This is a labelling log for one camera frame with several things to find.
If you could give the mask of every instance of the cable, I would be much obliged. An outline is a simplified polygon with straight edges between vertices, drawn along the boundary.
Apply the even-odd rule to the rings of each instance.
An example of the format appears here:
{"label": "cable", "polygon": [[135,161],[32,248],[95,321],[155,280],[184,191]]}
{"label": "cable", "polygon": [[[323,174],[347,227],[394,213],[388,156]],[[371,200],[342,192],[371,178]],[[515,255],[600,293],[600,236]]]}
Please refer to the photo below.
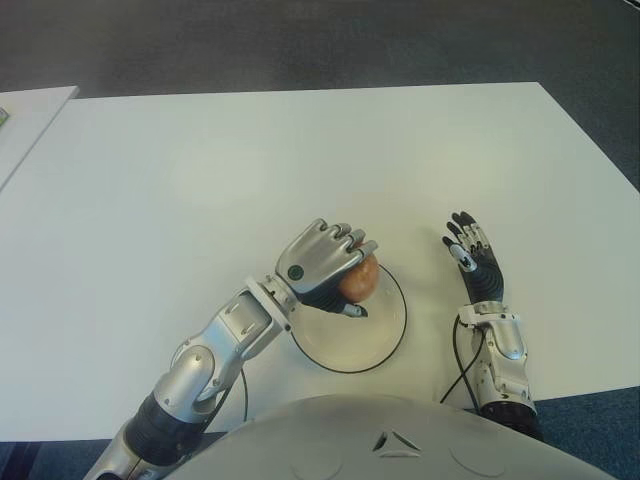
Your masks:
{"label": "cable", "polygon": [[[485,333],[484,330],[482,330],[482,339],[480,340],[480,345],[478,346],[478,350],[476,351],[476,354],[474,355],[473,359],[469,362],[469,364],[467,365],[467,368],[464,369],[464,373],[465,374],[471,369],[471,367],[473,366],[475,361],[480,356],[480,352],[482,351],[482,344],[484,343],[485,336],[486,336],[486,333]],[[453,382],[453,384],[451,384],[451,386],[447,390],[447,393],[445,393],[442,396],[442,398],[440,399],[440,403],[444,403],[444,401],[447,399],[447,397],[453,391],[453,389],[456,387],[456,385],[458,385],[458,383],[460,383],[460,380],[462,380],[462,373],[460,375],[458,375],[458,378],[456,378],[456,381]]]}
{"label": "cable", "polygon": [[456,317],[456,321],[453,324],[453,354],[456,357],[456,363],[458,364],[458,368],[460,369],[460,375],[462,375],[462,380],[464,384],[467,386],[467,391],[469,392],[469,396],[471,397],[471,402],[473,403],[473,408],[476,411],[476,414],[480,415],[480,407],[478,406],[478,401],[476,400],[476,396],[473,393],[473,389],[471,388],[471,384],[469,383],[469,379],[467,378],[467,374],[462,368],[462,360],[460,360],[460,353],[458,352],[458,325],[460,325],[460,315]]}
{"label": "cable", "polygon": [[213,419],[216,418],[216,415],[224,405],[224,402],[227,400],[227,397],[229,396],[230,391],[231,391],[231,388],[227,388],[224,392],[222,392],[222,398],[218,403],[216,403],[216,407],[213,409],[213,412],[211,412],[211,415],[209,415],[209,418],[207,418],[207,420],[204,422],[204,428],[202,429],[203,432],[207,428],[209,428],[209,425],[211,425],[211,422],[213,421]]}
{"label": "cable", "polygon": [[244,374],[244,368],[240,369],[240,375],[242,375],[242,385],[244,385],[244,418],[242,421],[246,422],[249,414],[249,387],[247,386],[247,376]]}
{"label": "cable", "polygon": [[458,342],[457,342],[457,332],[458,332],[458,325],[459,324],[460,324],[460,316],[457,316],[456,317],[456,321],[453,324],[453,353],[454,353],[454,355],[456,357],[456,363],[458,364],[458,368],[460,369],[460,375],[458,376],[456,381],[453,382],[453,384],[449,387],[447,392],[442,396],[442,398],[440,399],[440,403],[444,403],[444,401],[447,399],[449,394],[453,391],[455,386],[460,382],[460,380],[464,380],[464,383],[465,383],[465,385],[467,387],[467,391],[469,392],[469,396],[471,397],[471,401],[473,402],[473,407],[474,407],[476,413],[480,414],[480,409],[478,407],[478,402],[476,400],[475,395],[473,394],[473,390],[471,389],[471,385],[469,384],[469,380],[467,379],[467,372],[469,371],[469,369],[473,366],[475,361],[480,356],[480,352],[482,351],[482,345],[484,344],[486,332],[484,330],[482,330],[482,338],[480,339],[480,345],[478,346],[478,350],[476,351],[476,354],[474,355],[473,359],[469,362],[467,367],[463,369],[462,368],[462,361],[460,360],[460,354],[458,352]]}

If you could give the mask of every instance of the robotic hand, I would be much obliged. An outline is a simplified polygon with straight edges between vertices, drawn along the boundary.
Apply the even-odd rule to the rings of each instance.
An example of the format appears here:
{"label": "robotic hand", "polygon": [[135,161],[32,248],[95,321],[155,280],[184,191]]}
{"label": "robotic hand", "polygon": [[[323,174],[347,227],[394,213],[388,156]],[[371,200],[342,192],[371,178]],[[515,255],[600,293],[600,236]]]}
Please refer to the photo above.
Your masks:
{"label": "robotic hand", "polygon": [[247,279],[197,335],[180,344],[170,370],[123,425],[85,480],[155,480],[187,461],[220,410],[243,363],[284,329],[297,302],[366,316],[340,282],[376,248],[365,233],[316,220],[282,253],[275,275]]}
{"label": "robotic hand", "polygon": [[457,225],[448,222],[447,228],[458,242],[449,237],[443,237],[442,241],[458,262],[471,301],[458,311],[454,351],[457,352],[458,324],[482,331],[482,341],[474,358],[479,360],[475,369],[477,402],[465,375],[471,365],[463,369],[456,355],[461,378],[469,388],[476,410],[483,417],[542,440],[525,372],[527,347],[520,334],[520,317],[510,313],[502,303],[504,279],[496,257],[482,228],[471,215],[454,213],[452,219]]}
{"label": "robotic hand", "polygon": [[316,220],[280,256],[276,273],[305,305],[350,317],[367,316],[340,291],[345,275],[368,257],[378,244],[362,243],[364,231],[351,231],[346,223],[328,227]]}

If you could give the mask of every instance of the white table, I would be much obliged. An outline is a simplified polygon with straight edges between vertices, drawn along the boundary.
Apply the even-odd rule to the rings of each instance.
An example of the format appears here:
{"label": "white table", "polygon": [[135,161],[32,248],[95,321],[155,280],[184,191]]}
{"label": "white table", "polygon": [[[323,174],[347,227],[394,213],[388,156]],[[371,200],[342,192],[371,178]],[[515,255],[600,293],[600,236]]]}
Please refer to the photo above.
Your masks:
{"label": "white table", "polygon": [[[340,375],[281,335],[247,364],[250,414],[331,392],[437,400],[467,301],[440,241],[459,209],[499,256],[537,399],[636,385],[639,207],[535,83],[73,100],[0,195],[0,440],[111,437],[319,216],[379,242],[405,338]],[[213,429],[241,399],[238,382]]]}
{"label": "white table", "polygon": [[0,190],[77,91],[59,87],[0,93],[0,107],[11,115],[0,127]]}

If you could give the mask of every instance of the white plate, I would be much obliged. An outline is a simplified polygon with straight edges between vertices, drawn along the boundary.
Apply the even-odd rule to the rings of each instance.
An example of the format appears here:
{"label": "white plate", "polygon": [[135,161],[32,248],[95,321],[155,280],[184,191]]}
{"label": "white plate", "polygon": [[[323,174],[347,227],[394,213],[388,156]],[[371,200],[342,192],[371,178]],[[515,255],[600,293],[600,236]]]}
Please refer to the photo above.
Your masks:
{"label": "white plate", "polygon": [[380,365],[400,344],[407,324],[402,290],[382,265],[376,291],[360,305],[367,309],[368,317],[297,307],[291,331],[300,350],[318,365],[340,373],[358,373]]}

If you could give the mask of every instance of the another table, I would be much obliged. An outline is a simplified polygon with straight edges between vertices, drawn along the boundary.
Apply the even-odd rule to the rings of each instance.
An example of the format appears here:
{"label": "another table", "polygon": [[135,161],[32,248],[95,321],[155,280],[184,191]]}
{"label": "another table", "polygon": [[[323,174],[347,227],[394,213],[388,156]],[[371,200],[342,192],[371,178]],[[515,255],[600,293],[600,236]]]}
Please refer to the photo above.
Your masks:
{"label": "another table", "polygon": [[11,116],[0,126],[0,190],[76,87],[0,93],[0,107]]}

